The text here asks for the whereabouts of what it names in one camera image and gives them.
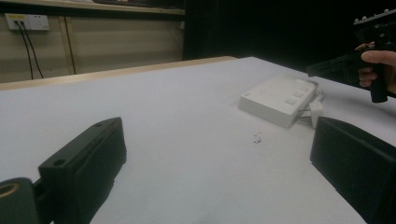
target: power outlet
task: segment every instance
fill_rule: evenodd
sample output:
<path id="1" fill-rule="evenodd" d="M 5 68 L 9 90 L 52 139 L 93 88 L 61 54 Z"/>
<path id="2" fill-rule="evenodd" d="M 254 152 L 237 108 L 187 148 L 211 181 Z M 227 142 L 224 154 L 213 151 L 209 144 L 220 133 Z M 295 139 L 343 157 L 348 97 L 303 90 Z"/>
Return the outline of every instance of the power outlet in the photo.
<path id="1" fill-rule="evenodd" d="M 25 15 L 25 14 L 10 14 L 6 13 L 6 20 L 10 30 L 19 30 L 20 27 L 16 22 L 23 22 L 26 30 L 41 30 L 47 31 L 50 29 L 49 20 L 44 15 Z"/>

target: dark background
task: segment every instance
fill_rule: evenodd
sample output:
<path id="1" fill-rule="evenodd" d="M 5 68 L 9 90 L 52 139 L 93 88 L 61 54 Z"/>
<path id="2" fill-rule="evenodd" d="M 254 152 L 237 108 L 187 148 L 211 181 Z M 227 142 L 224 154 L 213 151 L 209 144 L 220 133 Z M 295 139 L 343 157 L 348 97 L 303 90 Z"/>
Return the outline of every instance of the dark background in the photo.
<path id="1" fill-rule="evenodd" d="M 339 57 L 360 43 L 353 22 L 396 1 L 186 1 L 184 60 L 254 56 L 296 70 Z"/>

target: hand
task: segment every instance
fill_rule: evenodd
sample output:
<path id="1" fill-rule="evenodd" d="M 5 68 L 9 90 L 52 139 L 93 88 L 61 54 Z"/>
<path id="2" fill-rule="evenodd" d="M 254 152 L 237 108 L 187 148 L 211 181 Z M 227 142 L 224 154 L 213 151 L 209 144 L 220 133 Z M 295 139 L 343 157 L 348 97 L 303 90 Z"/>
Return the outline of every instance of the hand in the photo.
<path id="1" fill-rule="evenodd" d="M 361 59 L 367 63 L 383 63 L 385 81 L 387 89 L 396 94 L 396 52 L 387 50 L 369 50 L 361 55 Z M 359 79 L 362 87 L 369 87 L 372 81 L 378 77 L 373 72 L 372 67 L 362 68 L 359 70 Z"/>

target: white tabletop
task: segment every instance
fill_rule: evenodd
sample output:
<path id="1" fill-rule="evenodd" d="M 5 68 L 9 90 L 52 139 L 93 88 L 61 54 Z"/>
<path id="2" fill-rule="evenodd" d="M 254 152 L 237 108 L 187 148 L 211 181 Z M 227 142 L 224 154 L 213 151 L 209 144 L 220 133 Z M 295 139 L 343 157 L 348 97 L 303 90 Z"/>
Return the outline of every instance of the white tabletop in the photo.
<path id="1" fill-rule="evenodd" d="M 92 124 L 121 117 L 128 161 L 92 223 L 364 223 L 309 160 L 315 131 L 237 108 L 273 76 L 256 58 L 0 91 L 0 180 L 37 166 Z M 321 78 L 325 116 L 396 146 L 396 101 Z"/>

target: beige wall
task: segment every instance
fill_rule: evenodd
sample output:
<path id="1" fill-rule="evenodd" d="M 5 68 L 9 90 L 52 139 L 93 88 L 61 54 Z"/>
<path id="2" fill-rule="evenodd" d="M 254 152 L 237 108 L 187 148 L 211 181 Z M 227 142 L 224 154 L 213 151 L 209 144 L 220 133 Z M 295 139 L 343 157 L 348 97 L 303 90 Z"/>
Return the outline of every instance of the beige wall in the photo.
<path id="1" fill-rule="evenodd" d="M 177 62 L 182 59 L 179 21 L 49 17 L 49 31 L 29 31 L 45 77 Z M 40 78 L 31 51 L 34 77 Z M 0 82 L 30 79 L 19 31 L 0 15 Z"/>

